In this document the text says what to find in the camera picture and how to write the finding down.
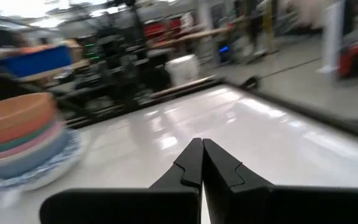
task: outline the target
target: blue plate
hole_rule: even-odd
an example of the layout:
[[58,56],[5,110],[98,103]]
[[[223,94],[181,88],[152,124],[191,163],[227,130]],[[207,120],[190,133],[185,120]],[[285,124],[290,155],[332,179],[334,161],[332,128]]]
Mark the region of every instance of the blue plate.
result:
[[52,170],[60,167],[73,156],[78,156],[81,148],[79,134],[74,130],[67,130],[67,135],[69,135],[68,144],[61,153],[53,156],[49,161],[23,175],[11,179],[0,178],[0,189],[19,187],[21,185],[34,183],[48,175]]

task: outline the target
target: blue container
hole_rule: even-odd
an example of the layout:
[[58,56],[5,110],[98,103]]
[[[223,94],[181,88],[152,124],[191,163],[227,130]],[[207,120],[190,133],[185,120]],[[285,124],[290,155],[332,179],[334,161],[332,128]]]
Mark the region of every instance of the blue container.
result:
[[5,58],[1,60],[1,64],[13,75],[22,78],[71,65],[71,57],[67,46],[59,46],[32,54]]

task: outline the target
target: gray floor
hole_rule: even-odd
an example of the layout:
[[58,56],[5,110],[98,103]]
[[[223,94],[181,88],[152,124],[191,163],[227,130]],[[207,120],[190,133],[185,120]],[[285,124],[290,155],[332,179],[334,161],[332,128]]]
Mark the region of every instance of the gray floor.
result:
[[[356,31],[350,38],[358,37]],[[322,67],[321,37],[281,40],[279,53],[255,65],[230,65],[214,72],[240,84],[250,76],[262,77],[262,91],[344,118],[358,119],[358,79],[337,82],[334,75],[317,72]]]

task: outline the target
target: patterned plate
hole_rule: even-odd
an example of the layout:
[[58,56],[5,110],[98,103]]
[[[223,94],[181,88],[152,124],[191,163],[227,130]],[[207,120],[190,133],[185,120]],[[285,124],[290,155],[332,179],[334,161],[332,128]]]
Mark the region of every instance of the patterned plate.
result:
[[17,187],[21,190],[34,190],[53,182],[70,170],[81,159],[81,156],[85,152],[85,147],[81,147],[81,139],[76,131],[67,131],[70,135],[70,140],[61,153],[21,176],[11,179],[0,179],[0,189]]

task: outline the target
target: red machine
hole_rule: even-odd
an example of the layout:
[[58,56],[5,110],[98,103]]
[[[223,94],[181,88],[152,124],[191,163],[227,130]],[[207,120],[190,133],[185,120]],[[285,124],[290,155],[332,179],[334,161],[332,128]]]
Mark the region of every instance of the red machine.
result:
[[358,41],[342,48],[338,76],[339,78],[358,76]]

